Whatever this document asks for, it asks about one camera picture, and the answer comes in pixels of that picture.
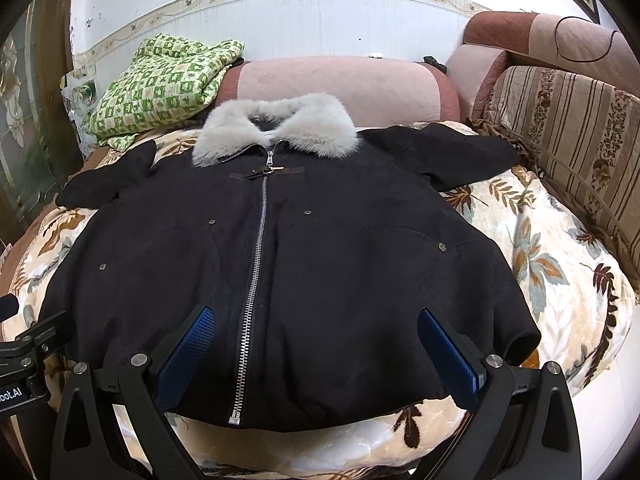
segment fur collar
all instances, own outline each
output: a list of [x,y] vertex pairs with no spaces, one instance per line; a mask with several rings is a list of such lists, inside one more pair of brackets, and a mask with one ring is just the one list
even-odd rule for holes
[[[264,132],[251,119],[274,121],[277,126]],[[353,153],[360,139],[342,103],[331,95],[228,101],[209,114],[193,149],[193,163],[211,166],[251,144],[268,148],[278,140],[302,152],[341,158]]]

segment folded blanket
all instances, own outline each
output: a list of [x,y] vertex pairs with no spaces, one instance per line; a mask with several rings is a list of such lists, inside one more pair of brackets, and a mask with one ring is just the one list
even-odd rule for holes
[[109,85],[89,119],[101,145],[122,152],[138,132],[187,119],[215,99],[244,44],[213,46],[158,34],[145,40],[129,67]]

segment leaf pattern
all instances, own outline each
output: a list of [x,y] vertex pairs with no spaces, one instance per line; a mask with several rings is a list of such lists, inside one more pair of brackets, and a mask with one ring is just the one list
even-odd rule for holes
[[420,429],[415,423],[414,417],[422,416],[420,410],[416,405],[407,406],[400,415],[398,420],[394,424],[394,433],[400,429],[400,426],[404,423],[404,443],[411,449],[417,449],[420,446]]
[[27,328],[31,328],[36,324],[36,317],[33,313],[33,307],[31,305],[25,305],[22,310],[22,316],[24,317],[24,324]]
[[42,280],[44,280],[44,278],[46,278],[49,274],[51,274],[54,270],[58,268],[58,265],[62,262],[62,260],[65,259],[65,256],[71,250],[72,245],[73,245],[73,242],[70,240],[70,238],[68,237],[63,238],[62,245],[60,247],[60,250],[58,251],[58,254],[56,255],[55,258],[53,258],[53,260],[49,262],[49,264],[41,272],[39,272],[38,274],[35,274],[31,278],[31,282],[29,283],[29,288],[27,288],[27,292],[32,292],[35,287],[40,285],[40,283],[42,282]]
[[27,276],[27,273],[24,267],[24,260],[23,260],[22,263],[20,264],[20,268],[18,269],[18,271],[14,276],[14,282],[12,283],[12,286],[9,289],[9,292],[14,296],[18,296],[20,289],[23,288],[27,283],[29,283],[30,279],[31,278]]
[[518,180],[524,187],[527,187],[538,178],[538,176],[533,173],[533,171],[527,171],[522,166],[513,166],[511,168],[511,173],[513,173],[518,178]]
[[569,368],[564,373],[564,378],[567,381],[570,381],[574,375],[576,375],[580,370],[582,370],[582,365],[585,364],[585,362],[587,362],[587,359],[589,359],[590,356],[591,355],[589,354],[589,349],[587,348],[587,345],[585,345],[584,343],[580,345],[580,357],[578,357],[574,361],[574,364],[571,366],[571,368]]
[[567,234],[578,243],[584,245],[591,258],[593,258],[594,260],[600,258],[602,256],[602,251],[604,250],[604,246],[602,245],[602,243],[575,217],[574,225],[575,227],[569,229],[567,231]]
[[569,285],[558,260],[551,254],[540,254],[540,233],[531,235],[531,220],[524,217],[516,228],[513,275],[520,286],[529,278],[529,301],[536,321],[546,308],[546,284]]
[[462,186],[451,191],[446,191],[443,194],[444,200],[466,221],[471,222],[474,217],[474,205],[471,197],[471,187]]
[[49,238],[49,240],[47,240],[46,243],[42,246],[40,252],[38,253],[38,256],[42,256],[44,253],[48,253],[49,251],[53,250],[60,240],[60,234],[62,233],[62,231],[71,231],[75,229],[85,218],[86,216],[82,213],[74,210],[69,211],[69,218],[61,222],[58,227],[56,227],[56,229],[51,234],[51,238]]
[[187,137],[186,139],[178,140],[178,142],[172,142],[167,149],[159,150],[159,158],[169,155],[179,155],[180,153],[195,146],[196,140],[197,137]]
[[598,371],[598,366],[600,365],[607,348],[609,348],[609,342],[613,337],[613,330],[618,325],[618,317],[616,315],[618,307],[615,305],[615,301],[618,300],[619,297],[614,294],[614,276],[610,270],[611,267],[607,267],[604,264],[598,264],[593,271],[593,286],[596,288],[596,293],[603,295],[607,300],[607,315],[604,321],[604,329],[600,336],[600,342],[593,353],[593,359],[591,360],[587,377],[584,380],[584,386],[591,382]]
[[489,194],[492,194],[498,202],[502,202],[503,206],[509,207],[514,215],[522,213],[525,206],[531,207],[536,201],[532,190],[527,189],[520,193],[500,178],[494,178],[489,182]]
[[116,150],[109,150],[107,155],[103,160],[100,161],[100,164],[96,166],[96,168],[102,168],[103,166],[108,166],[109,164],[113,164],[116,162],[124,153],[117,152]]
[[547,197],[549,199],[549,204],[551,205],[551,207],[553,209],[555,209],[556,211],[559,211],[561,213],[566,213],[567,212],[567,209],[565,209],[564,206],[562,206],[562,204],[558,202],[558,199],[555,196],[549,194],[549,195],[547,195]]

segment jacket sleeve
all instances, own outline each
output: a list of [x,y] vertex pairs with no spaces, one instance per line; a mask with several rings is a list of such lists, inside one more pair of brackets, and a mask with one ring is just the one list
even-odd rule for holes
[[440,280],[448,284],[444,314],[483,354],[495,353],[510,365],[522,364],[542,335],[502,251],[488,238],[456,249],[454,269],[443,269],[448,275]]
[[98,209],[117,198],[121,190],[136,186],[145,179],[155,157],[156,142],[143,142],[113,164],[73,177],[57,196],[56,205]]
[[364,130],[360,135],[391,155],[398,166],[427,177],[436,191],[487,180],[518,164],[518,154],[506,140],[466,136],[439,123],[421,130]]

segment silver zipper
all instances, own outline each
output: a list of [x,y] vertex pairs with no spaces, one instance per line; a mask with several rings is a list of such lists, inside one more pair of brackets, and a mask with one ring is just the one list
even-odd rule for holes
[[228,156],[227,158],[223,158],[222,160],[219,161],[219,164],[222,164],[223,162],[229,162],[230,160],[234,160],[236,157],[242,155],[244,152],[246,152],[247,150],[249,150],[250,148],[252,148],[254,146],[260,146],[261,147],[262,145],[258,144],[257,142],[254,142],[253,144],[249,144],[248,146],[245,146],[239,152],[236,152],[233,155]]
[[[273,150],[267,152],[267,166],[273,166]],[[234,408],[229,417],[229,424],[240,424],[240,413],[244,401],[244,386],[246,383],[246,370],[249,364],[249,343],[251,341],[251,325],[254,320],[254,300],[258,291],[258,279],[260,277],[260,258],[262,256],[262,236],[264,235],[264,221],[267,216],[267,176],[262,179],[262,210],[260,212],[260,225],[258,237],[255,241],[254,270],[251,275],[249,294],[244,305],[242,316],[242,330],[240,334],[240,359],[238,362],[238,376],[236,377],[236,397]]]

